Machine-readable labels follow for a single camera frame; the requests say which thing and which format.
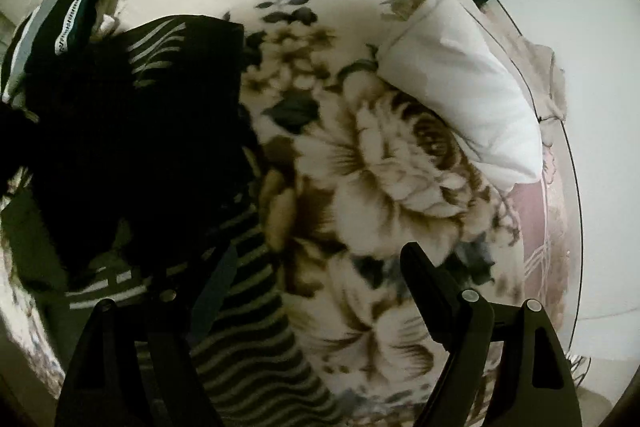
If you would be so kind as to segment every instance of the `floral bedding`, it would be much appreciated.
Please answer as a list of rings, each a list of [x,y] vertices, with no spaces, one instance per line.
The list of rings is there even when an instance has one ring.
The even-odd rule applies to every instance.
[[[562,220],[548,223],[562,214],[553,149],[545,150],[540,183],[499,194],[435,113],[376,76],[385,21],[407,2],[419,0],[104,0],[100,7],[117,32],[175,13],[245,26],[241,102],[260,144],[252,159],[264,234],[290,323],[350,425],[410,425],[446,361],[400,275],[407,241],[418,240],[436,265],[488,300],[519,305],[535,297],[556,327],[562,322]],[[8,245],[2,255],[7,263]],[[14,337],[57,393],[63,373],[52,351],[38,347],[47,341],[37,311],[17,278],[10,281],[5,320],[28,313],[26,326],[14,321]],[[494,346],[470,423],[486,410],[499,353]]]

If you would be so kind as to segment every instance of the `beige garment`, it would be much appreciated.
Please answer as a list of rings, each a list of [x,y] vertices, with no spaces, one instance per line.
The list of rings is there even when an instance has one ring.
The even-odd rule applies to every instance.
[[[564,74],[556,64],[554,51],[529,42],[515,30],[503,30],[490,11],[485,14],[472,0],[458,2],[478,23],[492,54],[518,82],[538,117],[544,145],[551,146],[552,124],[566,118]]]

